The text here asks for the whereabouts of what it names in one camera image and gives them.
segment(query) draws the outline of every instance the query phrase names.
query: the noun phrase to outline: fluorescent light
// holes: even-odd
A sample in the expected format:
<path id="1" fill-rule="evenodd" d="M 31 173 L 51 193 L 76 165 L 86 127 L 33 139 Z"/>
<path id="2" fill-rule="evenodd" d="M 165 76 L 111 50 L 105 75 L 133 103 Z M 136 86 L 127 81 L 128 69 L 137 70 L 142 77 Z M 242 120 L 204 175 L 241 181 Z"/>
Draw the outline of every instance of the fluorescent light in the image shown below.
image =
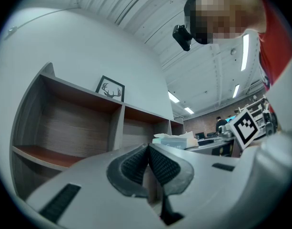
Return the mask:
<path id="1" fill-rule="evenodd" d="M 179 102 L 179 100 L 175 96 L 173 96 L 170 92 L 168 92 L 168 94 L 169 94 L 170 100 L 174 101 L 175 103 Z"/>
<path id="2" fill-rule="evenodd" d="M 232 98 L 235 98 L 236 97 L 236 95 L 237 95 L 237 92 L 238 92 L 238 90 L 239 90 L 239 84 L 238 85 L 236 85 L 236 87 L 235 87 L 235 92 L 233 93 L 233 96 L 232 96 Z"/>
<path id="3" fill-rule="evenodd" d="M 244 71 L 246 68 L 248 54 L 249 54 L 249 35 L 246 34 L 243 36 L 243 57 L 241 71 Z"/>
<path id="4" fill-rule="evenodd" d="M 190 113 L 190 114 L 194 114 L 194 112 L 190 109 L 190 108 L 184 108 L 184 110 L 186 110 L 188 113 Z"/>

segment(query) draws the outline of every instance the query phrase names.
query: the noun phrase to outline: white wall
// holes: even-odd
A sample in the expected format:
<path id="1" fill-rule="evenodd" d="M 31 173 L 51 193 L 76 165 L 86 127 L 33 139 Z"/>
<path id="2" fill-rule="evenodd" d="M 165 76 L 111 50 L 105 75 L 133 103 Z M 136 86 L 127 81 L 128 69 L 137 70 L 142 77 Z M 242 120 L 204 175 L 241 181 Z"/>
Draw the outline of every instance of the white wall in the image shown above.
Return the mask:
<path id="1" fill-rule="evenodd" d="M 27 8 L 5 29 L 56 11 Z M 102 75 L 125 85 L 125 102 L 173 119 L 158 57 L 115 25 L 80 9 L 31 21 L 0 38 L 0 172 L 13 190 L 9 145 L 13 119 L 31 80 L 48 61 L 57 77 L 95 91 Z"/>

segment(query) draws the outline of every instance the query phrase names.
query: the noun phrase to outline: man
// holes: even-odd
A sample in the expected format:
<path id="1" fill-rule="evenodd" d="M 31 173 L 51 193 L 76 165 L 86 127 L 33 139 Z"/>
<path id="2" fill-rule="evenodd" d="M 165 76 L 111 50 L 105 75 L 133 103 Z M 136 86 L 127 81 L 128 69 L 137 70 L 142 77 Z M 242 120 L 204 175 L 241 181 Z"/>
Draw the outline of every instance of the man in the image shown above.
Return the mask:
<path id="1" fill-rule="evenodd" d="M 246 29 L 258 32 L 266 90 L 292 58 L 289 28 L 267 0 L 187 0 L 184 13 L 185 28 L 201 44 L 237 38 Z"/>
<path id="2" fill-rule="evenodd" d="M 216 123 L 216 132 L 218 132 L 219 126 L 226 125 L 226 124 L 227 124 L 227 121 L 226 120 L 221 120 L 221 117 L 218 116 L 217 117 L 217 123 Z"/>

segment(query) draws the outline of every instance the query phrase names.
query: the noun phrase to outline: brick wall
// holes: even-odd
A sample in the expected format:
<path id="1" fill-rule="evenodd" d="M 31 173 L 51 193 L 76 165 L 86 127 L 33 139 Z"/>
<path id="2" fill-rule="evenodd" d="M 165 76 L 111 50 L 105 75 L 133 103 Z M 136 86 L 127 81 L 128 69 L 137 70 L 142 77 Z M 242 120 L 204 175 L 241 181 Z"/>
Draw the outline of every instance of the brick wall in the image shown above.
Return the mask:
<path id="1" fill-rule="evenodd" d="M 254 95 L 256 95 L 257 100 L 259 100 L 260 98 L 262 98 L 263 94 L 265 94 L 264 89 Z M 220 116 L 222 119 L 227 119 L 229 118 L 228 116 L 235 115 L 235 109 L 238 109 L 238 107 L 243 108 L 246 104 L 252 103 L 252 101 L 249 100 L 250 98 L 251 97 L 244 98 L 225 108 L 184 121 L 185 131 L 192 131 L 194 135 L 199 132 L 204 132 L 205 136 L 207 135 L 207 133 L 215 132 L 217 123 L 216 118 L 218 116 Z"/>

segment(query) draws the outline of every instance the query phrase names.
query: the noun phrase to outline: white corrugated ceiling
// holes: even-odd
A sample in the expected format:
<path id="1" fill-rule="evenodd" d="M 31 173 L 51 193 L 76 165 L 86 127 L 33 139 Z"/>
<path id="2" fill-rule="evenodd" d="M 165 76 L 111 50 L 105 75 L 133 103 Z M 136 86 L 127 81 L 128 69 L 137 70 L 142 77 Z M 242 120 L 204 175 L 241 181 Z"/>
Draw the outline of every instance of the white corrugated ceiling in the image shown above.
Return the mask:
<path id="1" fill-rule="evenodd" d="M 186 0 L 28 0 L 28 3 L 80 7 L 96 13 L 152 48 L 160 58 L 168 89 L 180 102 L 172 109 L 174 117 L 190 118 L 229 105 L 262 88 L 258 69 L 257 34 L 250 34 L 246 69 L 241 72 L 242 38 L 215 45 L 193 41 L 185 52 L 172 37 L 175 25 L 183 24 Z M 239 92 L 232 99 L 235 85 Z M 184 110 L 191 108 L 190 115 Z"/>

